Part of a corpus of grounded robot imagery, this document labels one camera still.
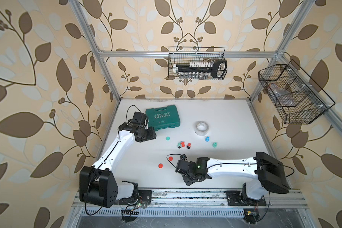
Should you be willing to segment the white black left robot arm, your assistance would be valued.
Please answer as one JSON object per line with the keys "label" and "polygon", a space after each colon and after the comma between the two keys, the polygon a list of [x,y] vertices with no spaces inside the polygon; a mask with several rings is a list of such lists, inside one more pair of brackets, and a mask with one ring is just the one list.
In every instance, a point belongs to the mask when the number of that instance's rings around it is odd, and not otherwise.
{"label": "white black left robot arm", "polygon": [[103,155],[79,175],[79,199],[85,204],[110,208],[116,201],[137,204],[141,199],[138,184],[130,181],[117,182],[114,177],[116,166],[125,152],[135,143],[142,143],[156,138],[155,129],[148,126],[148,117],[140,110],[133,118],[126,120],[117,129],[117,135]]}

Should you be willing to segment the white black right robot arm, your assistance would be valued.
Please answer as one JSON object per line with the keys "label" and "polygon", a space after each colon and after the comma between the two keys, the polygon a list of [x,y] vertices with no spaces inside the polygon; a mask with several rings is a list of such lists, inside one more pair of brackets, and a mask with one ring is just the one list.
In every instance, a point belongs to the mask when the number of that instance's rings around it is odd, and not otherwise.
{"label": "white black right robot arm", "polygon": [[230,206],[266,206],[265,198],[271,194],[289,193],[289,175],[285,172],[288,166],[265,152],[256,152],[255,156],[245,159],[199,157],[196,161],[189,161],[185,154],[180,154],[172,166],[190,188],[204,181],[211,183],[219,177],[226,181],[244,179],[240,188],[227,191]]}

